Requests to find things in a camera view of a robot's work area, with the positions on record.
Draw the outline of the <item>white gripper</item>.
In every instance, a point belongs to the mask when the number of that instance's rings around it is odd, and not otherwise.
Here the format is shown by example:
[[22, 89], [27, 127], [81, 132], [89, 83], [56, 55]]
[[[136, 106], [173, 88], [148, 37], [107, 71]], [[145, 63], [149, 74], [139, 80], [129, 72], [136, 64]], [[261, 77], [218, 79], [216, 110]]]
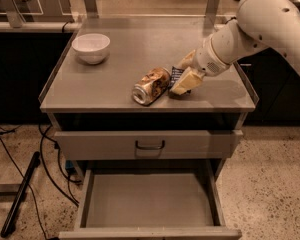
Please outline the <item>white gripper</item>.
[[[199, 69], [189, 67], [192, 64]], [[184, 70], [180, 79], [169, 91], [175, 95], [183, 95], [202, 84], [204, 76], [215, 77], [228, 70], [230, 65], [224, 63], [212, 47], [212, 36], [203, 39], [202, 45], [183, 57], [175, 67]]]

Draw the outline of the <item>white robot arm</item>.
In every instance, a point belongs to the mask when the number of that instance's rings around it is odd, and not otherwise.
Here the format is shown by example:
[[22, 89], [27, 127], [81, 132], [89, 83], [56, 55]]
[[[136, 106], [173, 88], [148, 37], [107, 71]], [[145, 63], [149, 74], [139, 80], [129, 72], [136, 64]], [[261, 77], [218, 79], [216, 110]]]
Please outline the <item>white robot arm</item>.
[[300, 13], [289, 0], [240, 0], [234, 19], [208, 35], [172, 68], [170, 92], [182, 95], [237, 60], [267, 48], [300, 76]]

